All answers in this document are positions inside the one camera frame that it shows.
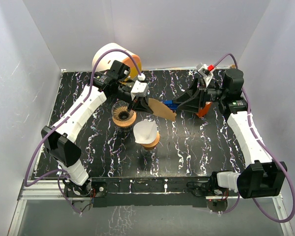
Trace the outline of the brown paper coffee filter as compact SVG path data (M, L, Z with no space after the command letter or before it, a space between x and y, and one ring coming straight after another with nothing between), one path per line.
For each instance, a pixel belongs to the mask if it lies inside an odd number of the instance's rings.
M168 106L166 106L162 102L154 98L149 98L148 106L152 111L152 115L175 122L176 113L174 113Z

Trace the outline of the dark glass dripper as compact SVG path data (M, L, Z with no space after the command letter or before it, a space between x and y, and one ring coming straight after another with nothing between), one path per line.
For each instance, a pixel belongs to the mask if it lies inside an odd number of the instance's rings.
M134 116L134 111L128 109L129 104L118 101L112 106L112 116L118 121L127 121Z

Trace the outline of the white paper coffee filter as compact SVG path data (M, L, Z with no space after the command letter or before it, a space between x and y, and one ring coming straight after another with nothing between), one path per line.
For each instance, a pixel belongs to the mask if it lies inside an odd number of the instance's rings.
M147 119L136 123L133 127L135 142L138 144L150 144L157 136L157 125L155 121Z

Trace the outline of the glass carafe with brown band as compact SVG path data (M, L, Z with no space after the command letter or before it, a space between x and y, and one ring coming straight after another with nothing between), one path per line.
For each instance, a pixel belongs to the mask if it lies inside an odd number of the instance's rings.
M157 158L158 149L157 147L154 147L154 148L141 147L140 152L141 152L141 157L143 158L143 160L149 161L149 160L154 160L155 158Z

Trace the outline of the coffee filter packet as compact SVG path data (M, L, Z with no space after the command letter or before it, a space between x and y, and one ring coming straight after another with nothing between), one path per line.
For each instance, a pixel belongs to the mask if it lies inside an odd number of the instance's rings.
M212 105L212 102L207 102L203 108L199 109L197 116L199 118L204 117L209 112L211 105Z

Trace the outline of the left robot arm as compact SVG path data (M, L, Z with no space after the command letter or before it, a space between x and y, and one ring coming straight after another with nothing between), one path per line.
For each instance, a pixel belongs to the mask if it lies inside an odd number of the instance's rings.
M52 127L41 130L45 150L60 164L68 181L63 183L80 196L91 193L90 177L84 169L81 149L75 142L78 134L95 110L116 95L126 102L126 111L137 110L152 113L148 106L148 85L146 77L140 73L130 78L130 67L120 61L113 61L109 69L95 72L79 98L66 114Z

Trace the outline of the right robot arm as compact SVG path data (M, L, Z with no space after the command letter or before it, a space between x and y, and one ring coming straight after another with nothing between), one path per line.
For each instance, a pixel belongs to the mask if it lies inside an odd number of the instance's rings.
M242 151L246 168L242 173L218 171L211 175L210 191L221 195L226 189L238 192L244 199L279 195L285 180L286 164L276 164L254 137L248 103L242 97L243 72L227 69L222 85L212 84L213 68L197 70L191 86L174 102L181 111L199 112L208 102L217 102L220 113L232 129Z

